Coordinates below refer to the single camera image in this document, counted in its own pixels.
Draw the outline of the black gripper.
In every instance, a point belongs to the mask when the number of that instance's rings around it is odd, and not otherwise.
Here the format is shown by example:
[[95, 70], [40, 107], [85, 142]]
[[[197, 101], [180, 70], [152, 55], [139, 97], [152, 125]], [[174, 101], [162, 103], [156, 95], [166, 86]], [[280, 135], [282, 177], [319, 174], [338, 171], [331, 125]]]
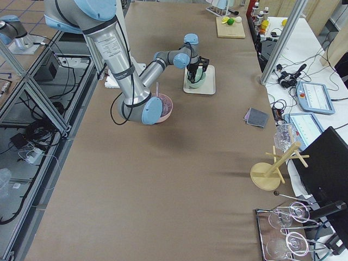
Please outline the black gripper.
[[206, 72], [207, 68], [208, 68], [208, 65], [209, 65], [209, 59], [208, 58], [204, 58], [204, 57], [201, 57], [199, 56], [198, 58], [198, 61], [193, 63], [193, 64], [189, 64], [187, 66], [187, 75], [188, 75], [188, 79], [191, 83], [194, 83], [195, 80], [196, 80], [196, 72], [197, 72], [197, 69], [199, 67], [202, 68], [202, 71], [203, 72]]

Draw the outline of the second robot arm grey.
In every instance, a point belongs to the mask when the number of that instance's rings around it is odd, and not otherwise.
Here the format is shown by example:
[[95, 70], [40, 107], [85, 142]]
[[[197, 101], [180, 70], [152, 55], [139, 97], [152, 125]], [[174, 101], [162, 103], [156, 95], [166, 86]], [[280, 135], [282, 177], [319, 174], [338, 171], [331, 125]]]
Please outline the second robot arm grey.
[[27, 36], [27, 30], [16, 15], [1, 17], [1, 41], [8, 45], [15, 39]]

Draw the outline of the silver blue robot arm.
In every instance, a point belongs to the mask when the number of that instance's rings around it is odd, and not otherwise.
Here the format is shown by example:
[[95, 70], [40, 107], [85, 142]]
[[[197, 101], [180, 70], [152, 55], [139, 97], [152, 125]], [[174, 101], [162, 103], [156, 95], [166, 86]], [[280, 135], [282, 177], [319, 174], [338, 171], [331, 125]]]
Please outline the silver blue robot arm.
[[122, 90], [118, 111], [125, 121], [145, 125], [159, 121], [163, 103], [152, 95], [150, 86], [167, 66], [187, 69], [188, 81], [196, 83], [198, 68], [206, 71], [209, 65], [209, 60], [198, 53], [198, 36], [190, 33], [184, 37], [180, 49], [156, 53], [153, 61], [138, 74], [120, 24], [123, 16], [116, 14], [116, 1], [45, 1], [44, 5], [49, 27], [92, 39]]

